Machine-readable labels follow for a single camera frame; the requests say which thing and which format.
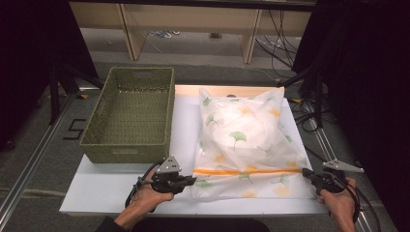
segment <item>hand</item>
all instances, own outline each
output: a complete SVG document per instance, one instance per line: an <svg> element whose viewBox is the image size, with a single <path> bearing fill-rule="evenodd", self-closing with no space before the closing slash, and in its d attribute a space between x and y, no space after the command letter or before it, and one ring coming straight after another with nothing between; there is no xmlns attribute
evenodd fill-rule
<svg viewBox="0 0 410 232"><path fill-rule="evenodd" d="M348 183L347 186L356 195L356 180L346 177L346 181ZM318 202L326 204L329 208L338 231L355 231L355 224L353 223L355 201L347 189L340 193L331 193L322 189L320 194L323 196L323 199L318 199Z"/></svg>
<svg viewBox="0 0 410 232"><path fill-rule="evenodd" d="M147 175L147 179L151 179L154 173L154 170L151 171ZM174 198L174 194L171 192L159 193L153 190L151 185L142 186L136 194L130 205L114 220L125 230L132 229L146 214L154 210L162 202L170 201Z"/></svg>

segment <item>sleeve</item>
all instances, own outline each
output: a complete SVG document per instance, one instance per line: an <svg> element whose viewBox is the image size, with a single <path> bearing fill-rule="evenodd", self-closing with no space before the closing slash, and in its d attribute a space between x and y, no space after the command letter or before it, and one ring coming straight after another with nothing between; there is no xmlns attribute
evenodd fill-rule
<svg viewBox="0 0 410 232"><path fill-rule="evenodd" d="M111 217L105 217L95 232L126 232Z"/></svg>

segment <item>metal rail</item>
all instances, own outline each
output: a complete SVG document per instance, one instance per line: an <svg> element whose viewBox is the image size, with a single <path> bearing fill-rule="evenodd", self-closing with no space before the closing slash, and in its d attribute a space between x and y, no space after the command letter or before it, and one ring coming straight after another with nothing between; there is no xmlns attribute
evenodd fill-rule
<svg viewBox="0 0 410 232"><path fill-rule="evenodd" d="M310 113L314 112L313 106L311 105L310 102L307 101L307 111ZM313 129L317 128L317 123L314 117L310 118L310 125L312 126ZM323 154L326 157L326 160L334 160L336 159L336 155L334 150L332 149L332 146L328 140L328 137L326 136L325 131L323 128L318 128L315 131L315 135L317 138L317 141L319 142L320 147L322 148ZM360 212L358 220L356 222L356 229L358 232L372 232L373 230L371 229L370 224L368 223L368 220L366 218L366 215L364 212Z"/></svg>
<svg viewBox="0 0 410 232"><path fill-rule="evenodd" d="M7 221L15 210L15 207L19 199L21 198L21 195L23 194L31 178L34 176L34 173L39 167L45 152L47 151L52 139L54 138L55 133L60 128L61 121L65 113L67 112L67 109L74 99L75 94L67 95L63 105L61 106L61 114L56 119L53 125L48 126L42 140L40 141L31 158L28 160L26 166L15 182L15 185L7 194L3 204L0 207L0 231L3 231Z"/></svg>

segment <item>black curtain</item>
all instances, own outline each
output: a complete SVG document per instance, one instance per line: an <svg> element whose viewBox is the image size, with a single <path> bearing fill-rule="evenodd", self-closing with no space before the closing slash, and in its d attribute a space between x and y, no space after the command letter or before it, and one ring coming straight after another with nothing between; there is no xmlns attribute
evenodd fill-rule
<svg viewBox="0 0 410 232"><path fill-rule="evenodd" d="M326 74L332 110L398 231L410 225L409 12L404 1L361 4Z"/></svg>
<svg viewBox="0 0 410 232"><path fill-rule="evenodd" d="M317 0L316 5L342 6L340 0ZM313 12L307 22L307 28L298 47L298 53L292 66L292 71L300 73L307 69L316 57L319 49L326 39L330 28L334 25L342 10L329 10Z"/></svg>
<svg viewBox="0 0 410 232"><path fill-rule="evenodd" d="M98 75L68 1L2 0L0 22L1 149L44 92L52 66Z"/></svg>

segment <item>table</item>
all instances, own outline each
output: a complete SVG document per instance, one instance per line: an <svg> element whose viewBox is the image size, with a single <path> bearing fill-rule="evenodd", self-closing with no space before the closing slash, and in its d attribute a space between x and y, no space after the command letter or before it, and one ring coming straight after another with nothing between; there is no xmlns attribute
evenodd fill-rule
<svg viewBox="0 0 410 232"><path fill-rule="evenodd" d="M182 167L182 175L191 175L196 138L200 129L198 89L204 87L213 96L253 97L269 87L177 85L170 154ZM301 150L302 139L296 128L287 100L283 101L279 120L291 129ZM118 215L135 184L151 164L94 164L84 155L73 178L60 212L72 216ZM190 188L160 204L151 217L277 217L326 214L325 206L315 199L229 199L198 201Z"/></svg>

